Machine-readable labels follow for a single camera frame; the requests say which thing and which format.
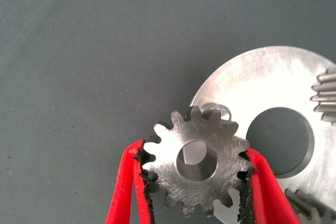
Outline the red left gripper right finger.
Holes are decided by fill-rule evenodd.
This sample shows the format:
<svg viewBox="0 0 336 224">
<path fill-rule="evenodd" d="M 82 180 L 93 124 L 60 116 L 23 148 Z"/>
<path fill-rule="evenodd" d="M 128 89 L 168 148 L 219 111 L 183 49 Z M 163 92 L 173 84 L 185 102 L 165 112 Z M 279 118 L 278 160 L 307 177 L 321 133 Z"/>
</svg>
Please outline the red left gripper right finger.
<svg viewBox="0 0 336 224">
<path fill-rule="evenodd" d="M 243 182 L 239 190 L 239 223 L 300 223 L 267 160 L 252 148 L 241 156 L 252 167 L 238 173 Z"/>
</svg>

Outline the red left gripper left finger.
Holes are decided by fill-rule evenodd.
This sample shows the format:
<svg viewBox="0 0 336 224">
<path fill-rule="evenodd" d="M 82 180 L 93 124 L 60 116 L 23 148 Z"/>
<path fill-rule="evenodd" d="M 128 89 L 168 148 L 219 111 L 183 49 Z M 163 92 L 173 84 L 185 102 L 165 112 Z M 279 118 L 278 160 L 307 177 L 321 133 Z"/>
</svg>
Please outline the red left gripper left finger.
<svg viewBox="0 0 336 224">
<path fill-rule="evenodd" d="M 144 143 L 145 140 L 138 140 L 123 151 L 105 223 L 130 223 L 133 191 L 140 223 L 155 223 L 149 179 L 142 169 Z"/>
</svg>

